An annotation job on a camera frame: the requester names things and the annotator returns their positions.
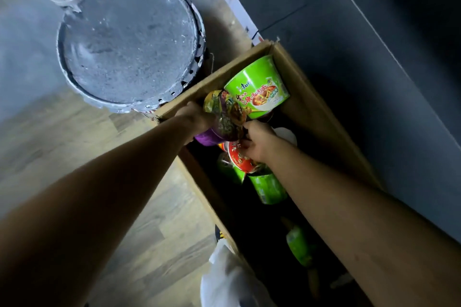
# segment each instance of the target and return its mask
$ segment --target dirty metal lid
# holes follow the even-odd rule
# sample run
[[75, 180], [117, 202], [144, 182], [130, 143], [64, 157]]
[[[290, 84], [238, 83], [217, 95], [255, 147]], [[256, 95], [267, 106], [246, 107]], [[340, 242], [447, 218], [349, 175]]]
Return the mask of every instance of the dirty metal lid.
[[88, 103], [149, 111], [194, 78], [205, 34], [187, 0], [80, 0], [78, 7], [61, 22], [58, 57]]

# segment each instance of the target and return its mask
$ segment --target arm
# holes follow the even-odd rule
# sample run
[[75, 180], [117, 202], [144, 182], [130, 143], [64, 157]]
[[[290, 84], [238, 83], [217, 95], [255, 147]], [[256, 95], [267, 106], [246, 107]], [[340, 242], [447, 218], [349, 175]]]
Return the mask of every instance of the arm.
[[0, 222], [3, 303], [83, 306], [181, 147], [213, 119], [189, 103], [8, 214]]
[[265, 162], [376, 306], [458, 306], [461, 247], [406, 205], [247, 123]]

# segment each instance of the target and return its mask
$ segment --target hand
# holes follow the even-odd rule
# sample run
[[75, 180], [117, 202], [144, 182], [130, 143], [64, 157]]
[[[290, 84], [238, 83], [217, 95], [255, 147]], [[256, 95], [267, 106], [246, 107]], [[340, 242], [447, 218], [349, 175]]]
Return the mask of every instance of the hand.
[[243, 126], [248, 129], [251, 141], [241, 141], [242, 154], [255, 161], [266, 163], [268, 149], [271, 148], [272, 142], [278, 139], [274, 130], [269, 124], [257, 120], [247, 121]]
[[208, 130], [214, 123], [216, 116], [212, 113], [207, 113], [195, 102], [188, 102], [186, 106], [180, 108], [175, 117], [186, 118], [190, 124], [192, 139], [195, 135], [201, 134]]

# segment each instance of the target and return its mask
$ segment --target left hand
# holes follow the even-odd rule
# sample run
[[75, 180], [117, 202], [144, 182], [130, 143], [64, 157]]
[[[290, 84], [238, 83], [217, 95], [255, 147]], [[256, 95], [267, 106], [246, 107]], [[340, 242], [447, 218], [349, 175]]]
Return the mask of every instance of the left hand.
[[190, 120], [192, 129], [191, 138], [211, 128], [216, 119], [214, 114], [205, 112], [195, 102], [188, 102], [186, 106], [176, 112], [175, 117], [184, 117]]

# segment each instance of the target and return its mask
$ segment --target left arm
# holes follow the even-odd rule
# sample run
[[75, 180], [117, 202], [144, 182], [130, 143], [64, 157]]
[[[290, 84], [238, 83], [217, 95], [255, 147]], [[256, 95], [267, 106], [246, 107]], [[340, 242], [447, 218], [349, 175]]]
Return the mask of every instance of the left arm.
[[3, 303], [83, 306], [180, 149], [213, 119], [190, 102], [9, 213], [0, 221]]

